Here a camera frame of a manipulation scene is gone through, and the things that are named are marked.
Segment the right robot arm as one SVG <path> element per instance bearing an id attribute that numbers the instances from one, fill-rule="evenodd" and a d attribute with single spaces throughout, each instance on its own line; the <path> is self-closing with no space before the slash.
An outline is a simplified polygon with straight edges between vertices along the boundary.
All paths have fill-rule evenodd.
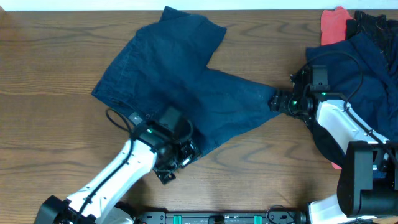
<path id="1" fill-rule="evenodd" d="M 341 167 L 336 194 L 309 204 L 309 223 L 369 222 L 397 215 L 397 143 L 371 130 L 341 93 L 278 90 L 271 111 L 301 119 Z"/>

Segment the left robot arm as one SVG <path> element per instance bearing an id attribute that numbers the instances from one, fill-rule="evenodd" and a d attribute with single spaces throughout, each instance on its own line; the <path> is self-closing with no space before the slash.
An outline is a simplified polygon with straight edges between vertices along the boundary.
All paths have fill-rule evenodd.
<path id="1" fill-rule="evenodd" d="M 193 162 L 200 150 L 192 135 L 155 121 L 136 126 L 120 153 L 88 184 L 65 200 L 50 196 L 39 208 L 36 223 L 128 223 L 116 211 L 121 197 L 143 176 L 155 171 L 163 184 Z"/>

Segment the dark blue denim shorts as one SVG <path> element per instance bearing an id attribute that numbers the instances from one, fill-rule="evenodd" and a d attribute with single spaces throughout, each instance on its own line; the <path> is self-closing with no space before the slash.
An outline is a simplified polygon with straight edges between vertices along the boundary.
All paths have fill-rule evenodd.
<path id="1" fill-rule="evenodd" d="M 165 7 L 111 62 L 92 95 L 127 117 L 158 120 L 168 107 L 192 122 L 203 155 L 275 117 L 271 86 L 208 68 L 226 29 Z"/>

